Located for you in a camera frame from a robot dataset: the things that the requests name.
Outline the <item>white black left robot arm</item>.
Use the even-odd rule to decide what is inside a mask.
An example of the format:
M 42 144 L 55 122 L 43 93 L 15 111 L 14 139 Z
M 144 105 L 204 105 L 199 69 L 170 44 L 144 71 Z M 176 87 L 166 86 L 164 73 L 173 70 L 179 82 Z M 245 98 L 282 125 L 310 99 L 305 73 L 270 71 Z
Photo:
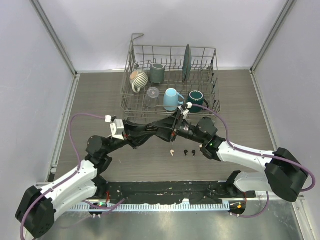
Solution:
M 77 160 L 77 166 L 54 182 L 41 188 L 29 187 L 15 214 L 20 222 L 20 239 L 29 235 L 35 240 L 45 235 L 55 221 L 70 207 L 87 198 L 102 199 L 107 192 L 101 173 L 112 162 L 108 155 L 126 145 L 136 149 L 158 133 L 155 124 L 135 124 L 110 115 L 111 136 L 92 136 L 87 143 L 87 156 Z

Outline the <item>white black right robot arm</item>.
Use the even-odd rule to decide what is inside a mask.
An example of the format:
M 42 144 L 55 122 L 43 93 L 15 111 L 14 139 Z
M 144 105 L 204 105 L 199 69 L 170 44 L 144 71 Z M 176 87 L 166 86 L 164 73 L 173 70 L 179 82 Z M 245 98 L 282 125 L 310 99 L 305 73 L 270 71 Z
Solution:
M 200 151 L 209 160 L 235 163 L 254 170 L 253 173 L 235 171 L 226 184 L 226 193 L 233 198 L 247 191 L 273 192 L 287 202 L 295 202 L 310 175 L 285 148 L 263 151 L 234 144 L 217 135 L 217 128 L 209 117 L 197 125 L 185 120 L 179 111 L 146 127 L 156 136 L 173 142 L 177 136 L 201 144 Z

